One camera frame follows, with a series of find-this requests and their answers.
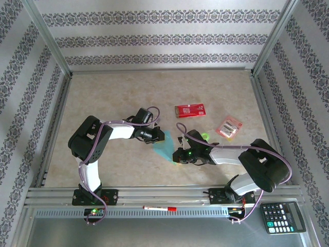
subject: patterned wallpaper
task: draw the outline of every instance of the patterned wallpaper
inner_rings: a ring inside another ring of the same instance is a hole
[[[40,169],[63,74],[19,0],[0,0],[0,246]]]
[[[252,68],[285,2],[35,1],[73,71]]]
[[[328,1],[302,0],[259,80],[321,246],[329,246]]]

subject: calculator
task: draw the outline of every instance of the calculator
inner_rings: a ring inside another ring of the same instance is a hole
[[[261,212],[268,234],[293,234],[306,231],[296,202],[262,203]]]

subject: pink package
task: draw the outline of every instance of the pink package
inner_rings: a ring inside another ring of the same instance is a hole
[[[232,140],[242,127],[242,123],[234,117],[227,116],[216,132],[228,140]]]

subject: teal cloth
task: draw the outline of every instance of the teal cloth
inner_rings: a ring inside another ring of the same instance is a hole
[[[153,144],[153,150],[167,161],[173,161],[173,153],[175,152],[174,142],[171,138],[170,131],[164,131],[164,140]]]

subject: red and white package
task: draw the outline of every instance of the red and white package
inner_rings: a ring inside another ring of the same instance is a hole
[[[205,106],[204,104],[185,104],[175,106],[176,117],[197,117],[205,116]]]
[[[232,140],[242,127],[242,123],[234,117],[227,116],[216,132],[228,140]]]

